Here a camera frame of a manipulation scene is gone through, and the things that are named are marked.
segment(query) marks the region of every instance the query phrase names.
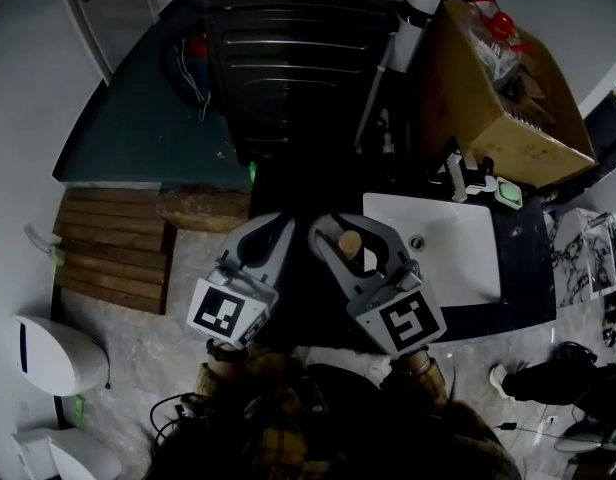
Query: white sink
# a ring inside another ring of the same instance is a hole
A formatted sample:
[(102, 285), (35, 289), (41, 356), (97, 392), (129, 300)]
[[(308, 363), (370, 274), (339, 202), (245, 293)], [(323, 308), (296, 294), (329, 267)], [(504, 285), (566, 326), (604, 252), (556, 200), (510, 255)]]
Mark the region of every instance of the white sink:
[[(367, 193), (364, 215), (399, 233), (441, 307), (501, 299), (495, 233), (485, 206)], [(413, 238), (423, 239), (423, 246)], [(366, 250), (364, 262), (374, 268), (374, 254)]]

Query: wooden pallet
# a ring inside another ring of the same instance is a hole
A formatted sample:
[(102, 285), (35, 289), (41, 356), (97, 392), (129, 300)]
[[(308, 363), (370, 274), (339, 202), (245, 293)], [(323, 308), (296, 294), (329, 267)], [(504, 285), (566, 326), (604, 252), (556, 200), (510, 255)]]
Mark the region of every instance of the wooden pallet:
[(176, 229), (153, 190), (68, 189), (54, 233), (66, 251), (55, 284), (149, 313), (166, 308)]

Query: sink drain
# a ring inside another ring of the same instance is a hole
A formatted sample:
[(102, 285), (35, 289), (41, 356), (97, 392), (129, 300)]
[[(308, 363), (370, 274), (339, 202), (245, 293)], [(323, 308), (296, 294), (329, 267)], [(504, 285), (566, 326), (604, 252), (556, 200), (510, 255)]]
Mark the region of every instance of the sink drain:
[(426, 241), (421, 235), (412, 235), (408, 239), (408, 246), (415, 252), (421, 252), (426, 248)]

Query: tile floor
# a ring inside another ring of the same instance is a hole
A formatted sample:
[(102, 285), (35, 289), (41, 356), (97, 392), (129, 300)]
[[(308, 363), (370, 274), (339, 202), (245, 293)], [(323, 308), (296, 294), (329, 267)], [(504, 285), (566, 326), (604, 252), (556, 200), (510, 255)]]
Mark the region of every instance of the tile floor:
[[(111, 389), (84, 393), (85, 411), (79, 421), (73, 415), (74, 399), (65, 399), (66, 416), (117, 453), (124, 467), (123, 480), (141, 479), (148, 467), (154, 435), (149, 421), (152, 405), (190, 390), (199, 364), (207, 358), (203, 337), (186, 326), (185, 318), (196, 279), (208, 273), (222, 241), (222, 235), (179, 232), (165, 316), (128, 310), (69, 291), (62, 295), (66, 322), (98, 340), (111, 365)], [(600, 339), (602, 316), (602, 301), (590, 301), (559, 309), (554, 322), (491, 337), (433, 344), (431, 354), (439, 361), (449, 388), (454, 386), (455, 397), (471, 404), (489, 425), (514, 421), (524, 428), (539, 429), (547, 424), (542, 420), (553, 417), (550, 429), (544, 431), (559, 435), (573, 423), (571, 407), (503, 400), (488, 382), (490, 367), (497, 362), (511, 369), (522, 361), (542, 362), (552, 346), (565, 340), (591, 348), (599, 356), (597, 364), (616, 360), (616, 345), (607, 348)], [(304, 349), (301, 355), (312, 361), (346, 365), (375, 382), (386, 372), (387, 363), (379, 357), (358, 358), (324, 349)], [(158, 411), (157, 422), (165, 424), (173, 414)], [(555, 451), (553, 438), (497, 432), (526, 479), (570, 478), (571, 455)]]

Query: cardboard box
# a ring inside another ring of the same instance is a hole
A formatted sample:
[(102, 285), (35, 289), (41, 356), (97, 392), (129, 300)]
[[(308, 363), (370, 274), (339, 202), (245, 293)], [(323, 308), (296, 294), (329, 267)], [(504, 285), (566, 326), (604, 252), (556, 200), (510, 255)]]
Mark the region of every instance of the cardboard box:
[(528, 55), (536, 62), (536, 79), (546, 96), (541, 106), (555, 121), (545, 125), (544, 132), (504, 110), (460, 28), (468, 12), (469, 4), (444, 0), (413, 63), (413, 142), (418, 156), (435, 160), (454, 136), (462, 151), (471, 151), (478, 161), (491, 157), (496, 175), (537, 188), (595, 165), (577, 105), (546, 47), (519, 30), (533, 43)]

